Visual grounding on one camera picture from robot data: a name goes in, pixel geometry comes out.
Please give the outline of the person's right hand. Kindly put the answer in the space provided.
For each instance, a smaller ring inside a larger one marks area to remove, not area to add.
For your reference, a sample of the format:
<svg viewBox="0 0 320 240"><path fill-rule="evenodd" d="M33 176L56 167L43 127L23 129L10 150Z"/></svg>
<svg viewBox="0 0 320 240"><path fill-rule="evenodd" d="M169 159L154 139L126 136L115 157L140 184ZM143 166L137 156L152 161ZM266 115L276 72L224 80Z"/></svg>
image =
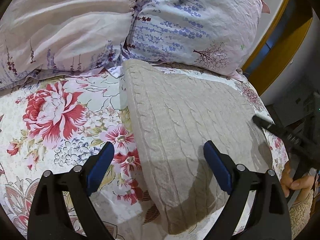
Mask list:
<svg viewBox="0 0 320 240"><path fill-rule="evenodd" d="M300 179L293 180L290 177L290 172L291 172L290 162L287 161L282 171L281 180L280 180L280 184L283 189L284 195L287 198L290 194L290 190L292 191L300 190L300 193L296 198L295 202L296 203L302 202L308 197L312 189L312 186L315 182L315 176L306 175Z"/></svg>

